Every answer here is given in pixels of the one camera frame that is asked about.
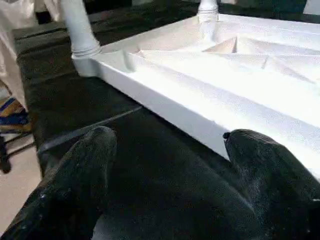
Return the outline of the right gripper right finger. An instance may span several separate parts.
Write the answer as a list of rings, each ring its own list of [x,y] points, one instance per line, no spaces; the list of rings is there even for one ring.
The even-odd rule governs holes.
[[[282,144],[248,129],[223,134],[225,149],[268,240],[320,238],[320,183]]]

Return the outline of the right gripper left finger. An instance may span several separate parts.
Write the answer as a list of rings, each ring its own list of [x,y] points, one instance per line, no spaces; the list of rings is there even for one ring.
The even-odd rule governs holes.
[[[115,132],[82,136],[29,195],[2,240],[90,240],[106,207],[117,152]]]

